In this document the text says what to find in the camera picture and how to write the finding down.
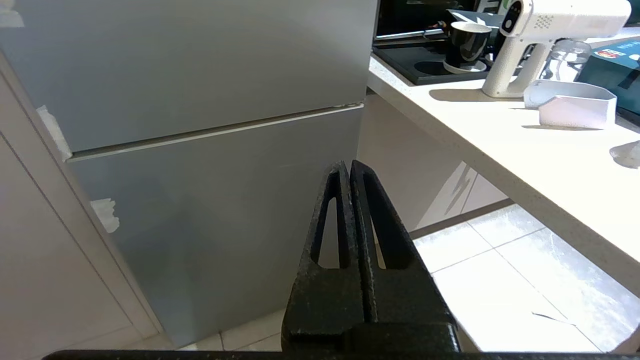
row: white handheld vacuum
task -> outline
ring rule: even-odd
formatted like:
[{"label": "white handheld vacuum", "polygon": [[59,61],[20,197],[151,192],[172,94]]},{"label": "white handheld vacuum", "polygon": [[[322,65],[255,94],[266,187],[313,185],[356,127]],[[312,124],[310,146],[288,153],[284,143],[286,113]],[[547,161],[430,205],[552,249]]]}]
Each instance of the white handheld vacuum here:
[{"label": "white handheld vacuum", "polygon": [[[482,91],[491,97],[521,97],[540,76],[556,40],[611,37],[631,14],[627,0],[514,0],[504,16],[500,34],[506,37]],[[535,44],[518,77],[511,77],[524,51]]]}]

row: freezer door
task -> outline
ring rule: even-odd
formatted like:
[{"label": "freezer door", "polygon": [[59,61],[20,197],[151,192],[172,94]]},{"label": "freezer door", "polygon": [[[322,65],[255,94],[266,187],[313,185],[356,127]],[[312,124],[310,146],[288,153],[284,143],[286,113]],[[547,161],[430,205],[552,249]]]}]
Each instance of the freezer door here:
[{"label": "freezer door", "polygon": [[111,236],[165,331],[186,345],[285,307],[322,175],[355,158],[361,115],[342,110],[70,166],[91,200],[115,201]]},{"label": "freezer door", "polygon": [[0,46],[73,151],[364,98],[377,0],[20,0]]}]

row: teal box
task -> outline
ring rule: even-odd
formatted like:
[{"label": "teal box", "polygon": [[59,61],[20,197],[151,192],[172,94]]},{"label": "teal box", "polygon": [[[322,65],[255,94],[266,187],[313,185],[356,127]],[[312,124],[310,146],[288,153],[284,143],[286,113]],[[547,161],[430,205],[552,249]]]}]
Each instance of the teal box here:
[{"label": "teal box", "polygon": [[640,114],[640,40],[593,49],[576,79],[607,89],[620,108]]}]

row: white cabinet door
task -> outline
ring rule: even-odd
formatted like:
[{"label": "white cabinet door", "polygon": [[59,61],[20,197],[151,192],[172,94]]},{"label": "white cabinet door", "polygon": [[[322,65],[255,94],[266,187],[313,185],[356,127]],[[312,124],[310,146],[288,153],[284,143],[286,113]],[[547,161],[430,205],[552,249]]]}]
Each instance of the white cabinet door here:
[{"label": "white cabinet door", "polygon": [[4,139],[0,168],[0,359],[31,359],[108,334],[112,343],[136,336]]},{"label": "white cabinet door", "polygon": [[111,237],[187,345],[286,306],[320,181],[354,158],[361,117],[333,110],[69,165],[91,200],[115,201]]},{"label": "white cabinet door", "polygon": [[508,198],[509,197],[507,195],[504,195],[502,191],[498,190],[498,188],[491,184],[489,180],[478,174],[465,206],[462,208],[462,213],[468,213],[469,211],[473,211]]},{"label": "white cabinet door", "polygon": [[408,231],[506,198],[378,95],[365,102],[358,159],[376,171]]}]

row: black mug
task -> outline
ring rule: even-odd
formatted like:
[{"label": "black mug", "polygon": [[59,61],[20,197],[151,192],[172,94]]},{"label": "black mug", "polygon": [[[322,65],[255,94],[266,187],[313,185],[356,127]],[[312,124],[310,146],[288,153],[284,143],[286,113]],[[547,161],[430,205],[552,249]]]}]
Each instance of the black mug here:
[{"label": "black mug", "polygon": [[456,21],[451,23],[449,31],[449,48],[445,57],[445,68],[474,69],[480,56],[484,53],[484,47],[491,28],[475,22]]}]

